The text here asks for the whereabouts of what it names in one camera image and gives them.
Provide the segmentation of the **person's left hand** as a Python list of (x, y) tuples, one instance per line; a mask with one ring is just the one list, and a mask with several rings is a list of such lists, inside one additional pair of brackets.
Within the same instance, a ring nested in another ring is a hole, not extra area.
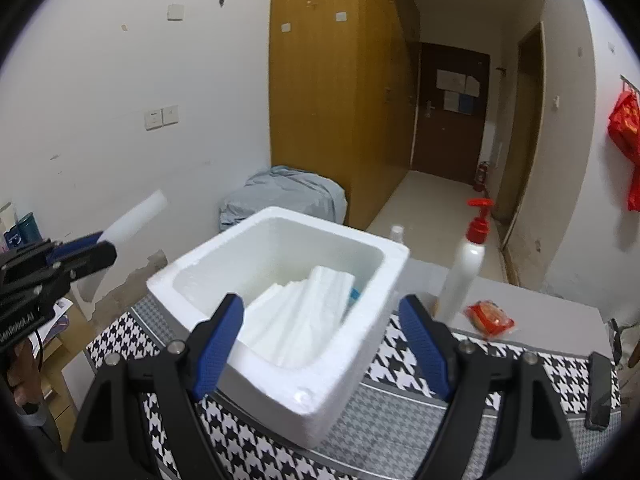
[(35, 415), (42, 411), (43, 395), (38, 362), (32, 354), (32, 342), (23, 340), (14, 348), (15, 360), (6, 381), (12, 389), (15, 404), (26, 413)]

